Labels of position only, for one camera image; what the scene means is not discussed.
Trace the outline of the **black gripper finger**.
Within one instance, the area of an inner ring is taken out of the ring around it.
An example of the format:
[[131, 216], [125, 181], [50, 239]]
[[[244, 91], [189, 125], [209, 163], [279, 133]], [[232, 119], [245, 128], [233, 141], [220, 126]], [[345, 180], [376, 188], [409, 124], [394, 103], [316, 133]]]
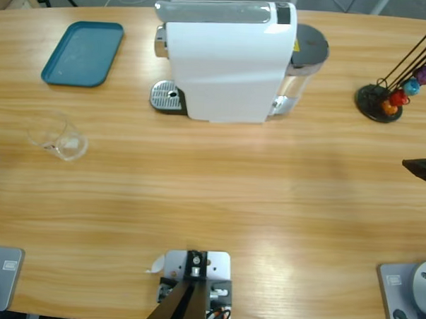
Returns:
[[426, 158], [425, 159], [405, 159], [401, 163], [408, 171], [416, 177], [426, 181]]

